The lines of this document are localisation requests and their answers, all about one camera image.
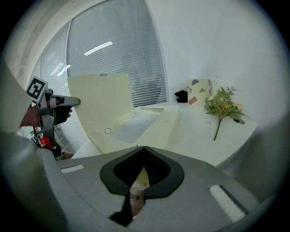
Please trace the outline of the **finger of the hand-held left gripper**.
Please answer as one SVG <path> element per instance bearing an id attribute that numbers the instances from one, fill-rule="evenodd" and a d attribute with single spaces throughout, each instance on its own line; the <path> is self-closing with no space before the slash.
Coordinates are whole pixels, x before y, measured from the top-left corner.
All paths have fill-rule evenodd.
<path id="1" fill-rule="evenodd" d="M 52 95 L 50 97 L 50 107 L 57 106 L 77 106 L 80 105 L 81 100 L 77 97 L 68 97 L 60 95 Z"/>

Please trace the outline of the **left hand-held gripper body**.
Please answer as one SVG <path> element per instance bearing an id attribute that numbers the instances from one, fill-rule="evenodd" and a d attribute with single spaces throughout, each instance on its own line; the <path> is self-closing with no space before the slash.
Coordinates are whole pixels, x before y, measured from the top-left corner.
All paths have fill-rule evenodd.
<path id="1" fill-rule="evenodd" d="M 54 127 L 66 122 L 67 115 L 72 106 L 50 107 L 50 97 L 55 95 L 52 89 L 48 88 L 48 83 L 34 76 L 27 87 L 26 93 L 31 98 L 32 103 L 38 106 L 41 116 L 39 117 L 40 131 L 35 135 L 42 134 L 48 137 L 52 145 L 57 145 L 55 140 Z"/>

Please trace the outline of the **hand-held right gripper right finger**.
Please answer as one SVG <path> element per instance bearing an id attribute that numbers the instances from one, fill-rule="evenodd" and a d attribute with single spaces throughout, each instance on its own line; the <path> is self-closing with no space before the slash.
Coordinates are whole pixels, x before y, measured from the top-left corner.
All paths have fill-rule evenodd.
<path id="1" fill-rule="evenodd" d="M 209 188 L 213 185 L 221 185 L 246 213 L 259 205 L 248 189 L 211 164 L 162 149 L 153 150 L 178 162 L 184 170 L 184 179 L 168 197 L 147 199 L 133 220 L 133 230 L 220 232 L 232 222 L 211 195 Z"/>

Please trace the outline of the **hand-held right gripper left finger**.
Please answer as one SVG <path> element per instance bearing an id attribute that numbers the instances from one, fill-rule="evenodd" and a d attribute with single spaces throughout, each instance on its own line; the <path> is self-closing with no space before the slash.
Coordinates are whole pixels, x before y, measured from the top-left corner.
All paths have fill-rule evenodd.
<path id="1" fill-rule="evenodd" d="M 123 194 L 109 191 L 101 179 L 101 169 L 117 158 L 132 156 L 142 147 L 132 147 L 104 155 L 57 161 L 52 152 L 38 149 L 51 196 L 57 203 L 64 228 L 57 232 L 145 232 L 144 224 L 129 224 L 129 189 Z"/>

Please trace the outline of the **cream folder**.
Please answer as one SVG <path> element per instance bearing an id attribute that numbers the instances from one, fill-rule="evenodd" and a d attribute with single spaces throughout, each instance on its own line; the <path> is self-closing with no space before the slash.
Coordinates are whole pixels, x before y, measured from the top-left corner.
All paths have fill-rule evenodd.
<path id="1" fill-rule="evenodd" d="M 134 108 L 126 74 L 90 74 L 68 78 L 75 111 L 90 141 L 103 154 L 131 147 L 169 150 L 179 120 L 177 106 Z"/>

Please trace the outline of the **person's left forearm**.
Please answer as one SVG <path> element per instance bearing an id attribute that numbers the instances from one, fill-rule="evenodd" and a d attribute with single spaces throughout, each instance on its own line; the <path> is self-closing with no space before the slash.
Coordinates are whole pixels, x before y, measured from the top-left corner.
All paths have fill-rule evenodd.
<path id="1" fill-rule="evenodd" d="M 40 110 L 37 105 L 29 107 L 23 117 L 20 128 L 24 126 L 39 127 L 39 117 L 41 116 Z"/>

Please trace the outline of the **orange object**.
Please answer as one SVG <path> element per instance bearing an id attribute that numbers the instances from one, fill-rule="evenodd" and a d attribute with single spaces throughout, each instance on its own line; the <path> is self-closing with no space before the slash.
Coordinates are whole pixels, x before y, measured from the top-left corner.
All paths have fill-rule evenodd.
<path id="1" fill-rule="evenodd" d="M 53 149 L 53 145 L 48 137 L 43 137 L 41 139 L 41 143 L 42 143 L 41 145 L 42 148 L 49 149 L 49 150 Z"/>

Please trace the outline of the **white table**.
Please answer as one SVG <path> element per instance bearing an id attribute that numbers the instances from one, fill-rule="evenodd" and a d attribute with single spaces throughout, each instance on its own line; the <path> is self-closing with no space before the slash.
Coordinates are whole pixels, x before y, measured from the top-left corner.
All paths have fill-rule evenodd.
<path id="1" fill-rule="evenodd" d="M 205 161 L 219 169 L 227 166 L 247 143 L 257 124 L 243 116 L 219 121 L 202 106 L 167 102 L 138 107 L 114 126 L 89 131 L 74 158 L 102 155 L 136 146 L 151 146 Z"/>

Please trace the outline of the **grey window blinds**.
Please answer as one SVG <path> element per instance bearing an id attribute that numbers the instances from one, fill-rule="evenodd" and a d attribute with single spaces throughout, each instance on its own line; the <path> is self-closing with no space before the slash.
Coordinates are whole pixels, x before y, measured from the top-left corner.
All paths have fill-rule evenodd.
<path id="1" fill-rule="evenodd" d="M 134 107 L 166 102 L 159 43 L 144 0 L 107 0 L 82 12 L 52 38 L 39 65 L 55 94 L 69 94 L 69 77 L 123 73 Z"/>

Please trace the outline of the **artificial flower bouquet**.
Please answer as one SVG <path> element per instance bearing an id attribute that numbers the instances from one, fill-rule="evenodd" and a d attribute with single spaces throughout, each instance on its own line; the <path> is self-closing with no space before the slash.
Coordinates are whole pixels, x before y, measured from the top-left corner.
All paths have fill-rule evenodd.
<path id="1" fill-rule="evenodd" d="M 221 87 L 214 96 L 206 98 L 205 100 L 204 108 L 206 113 L 216 115 L 218 118 L 214 141 L 217 138 L 220 125 L 225 117 L 230 117 L 238 123 L 242 121 L 242 116 L 244 116 L 242 105 L 232 101 L 235 91 L 236 88 L 233 86 L 226 88 Z"/>

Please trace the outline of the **black cloth bundle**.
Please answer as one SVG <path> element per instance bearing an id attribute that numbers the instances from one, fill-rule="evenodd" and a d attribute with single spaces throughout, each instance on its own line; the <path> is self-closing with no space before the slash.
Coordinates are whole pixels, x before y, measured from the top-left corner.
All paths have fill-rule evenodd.
<path id="1" fill-rule="evenodd" d="M 188 102 L 188 92 L 187 91 L 181 90 L 179 92 L 176 92 L 174 95 L 177 97 L 176 101 L 178 103 L 187 103 Z"/>

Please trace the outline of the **cream patterned vase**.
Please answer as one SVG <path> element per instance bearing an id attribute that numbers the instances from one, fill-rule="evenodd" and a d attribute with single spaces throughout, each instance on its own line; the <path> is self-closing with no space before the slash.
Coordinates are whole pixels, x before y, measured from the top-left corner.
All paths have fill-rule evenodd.
<path id="1" fill-rule="evenodd" d="M 210 88 L 210 79 L 189 79 L 187 81 L 188 104 L 204 106 L 206 99 L 210 97 Z"/>

